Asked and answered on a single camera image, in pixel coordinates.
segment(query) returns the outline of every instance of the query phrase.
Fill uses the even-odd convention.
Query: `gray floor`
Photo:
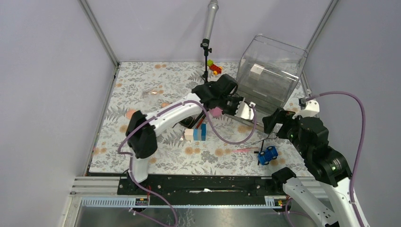
[[[293,211],[303,212],[294,203]],[[146,209],[143,211],[164,223],[174,224],[170,209]],[[177,209],[179,227],[289,227],[284,215],[271,209]],[[290,214],[296,227],[315,227],[309,219]],[[82,207],[78,227],[159,227],[160,225],[124,208]]]

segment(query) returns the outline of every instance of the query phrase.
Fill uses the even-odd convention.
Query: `table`
[[[217,62],[216,65],[223,67],[223,74],[236,76],[238,63]],[[162,105],[182,98],[196,85],[203,83],[200,77],[203,71],[202,62],[122,62],[93,149],[89,172],[122,173],[128,169],[129,156],[119,155],[116,150],[125,138],[131,115],[137,110],[144,114],[153,112]],[[211,73],[209,75],[210,80],[217,80],[219,77]],[[297,111],[298,98],[304,96],[299,82],[284,108]],[[212,123],[221,136],[229,141],[241,141],[251,131],[251,127],[227,116],[213,118]],[[234,151],[260,147],[261,143],[258,141],[267,137],[263,132],[255,131],[254,135],[241,145],[230,145],[220,141],[209,125],[206,141],[186,141],[182,139],[182,134],[183,127],[178,124],[158,136],[158,150],[149,160],[150,174],[270,176],[287,166],[298,176],[311,176],[303,159],[288,140],[265,140],[265,147],[276,146],[279,157],[269,165],[258,166],[257,155],[253,152]],[[122,150],[132,152],[128,145]]]

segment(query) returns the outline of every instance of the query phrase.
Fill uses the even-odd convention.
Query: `floral pattern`
[[[218,62],[223,73],[235,76],[238,63]],[[175,102],[202,84],[204,65],[201,62],[123,62],[116,78],[106,116],[98,135],[89,171],[91,173],[122,173],[128,168],[129,156],[119,155],[116,150],[125,138],[125,131],[132,114],[141,110],[149,113]],[[219,75],[212,73],[211,80]],[[299,82],[285,109],[297,111],[298,98],[304,92]],[[227,116],[212,118],[219,134],[229,141],[243,140],[251,127]],[[187,175],[260,175],[269,176],[283,168],[291,168],[298,176],[310,176],[303,159],[288,140],[268,139],[264,145],[274,145],[279,157],[269,165],[257,165],[253,152],[236,152],[242,148],[259,147],[258,142],[267,137],[260,131],[241,145],[221,141],[207,123],[206,141],[187,141],[179,124],[163,132],[157,138],[157,151],[149,159],[150,174]],[[125,145],[123,151],[132,152]]]

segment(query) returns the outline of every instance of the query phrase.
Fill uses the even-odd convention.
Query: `floral tablecloth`
[[[223,67],[223,74],[236,76],[238,63],[216,63]],[[116,150],[125,137],[131,115],[141,110],[149,113],[175,102],[190,92],[203,80],[204,65],[201,62],[123,62],[116,78],[115,87],[106,117],[100,130],[89,171],[91,173],[122,173],[128,168],[128,155],[119,155]],[[298,98],[304,92],[299,82],[285,109],[299,109]],[[243,140],[251,127],[229,117],[213,118],[217,131],[229,141]],[[291,168],[298,176],[311,176],[303,159],[288,140],[265,140],[264,145],[274,145],[279,157],[269,165],[257,165],[253,152],[236,152],[240,148],[259,147],[266,134],[255,131],[241,145],[226,144],[218,139],[207,125],[206,141],[182,139],[183,127],[177,124],[157,138],[157,151],[149,160],[150,174],[182,175],[262,175],[270,176],[275,171]],[[132,151],[128,145],[123,151]]]

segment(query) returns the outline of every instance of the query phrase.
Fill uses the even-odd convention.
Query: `green toy block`
[[[213,65],[213,63],[214,63],[214,62],[213,62],[212,60],[210,60],[210,59],[208,60],[208,66],[209,66],[209,67],[210,67],[211,65]]]

